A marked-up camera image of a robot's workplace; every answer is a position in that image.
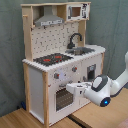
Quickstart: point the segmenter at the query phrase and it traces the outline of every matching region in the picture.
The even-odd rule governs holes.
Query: oven window
[[[72,17],[80,16],[81,7],[72,7]]]
[[[56,111],[73,103],[73,94],[65,88],[56,92]]]

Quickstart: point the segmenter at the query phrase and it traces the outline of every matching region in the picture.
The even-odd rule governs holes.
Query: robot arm
[[[111,80],[106,75],[99,75],[91,82],[67,84],[66,89],[75,96],[89,99],[94,104],[105,107],[128,82],[128,52],[125,55],[126,69],[116,79]]]

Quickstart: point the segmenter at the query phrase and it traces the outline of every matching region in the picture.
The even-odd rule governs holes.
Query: toy kitchen
[[[86,45],[90,2],[22,4],[26,109],[49,127],[90,101],[74,97],[68,83],[102,73],[105,49]]]

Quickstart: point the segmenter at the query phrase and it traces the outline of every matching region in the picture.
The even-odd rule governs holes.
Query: wooden table
[[[44,128],[38,120],[23,109],[0,118],[0,128]],[[50,128],[81,128],[69,118],[64,118]]]
[[[105,108],[90,103],[71,117],[87,128],[116,128],[128,118],[128,89],[124,88]]]

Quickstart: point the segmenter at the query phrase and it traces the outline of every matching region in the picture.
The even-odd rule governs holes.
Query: kitchen hood
[[[36,20],[35,27],[64,23],[64,19],[53,15],[52,5],[43,6],[43,16]]]

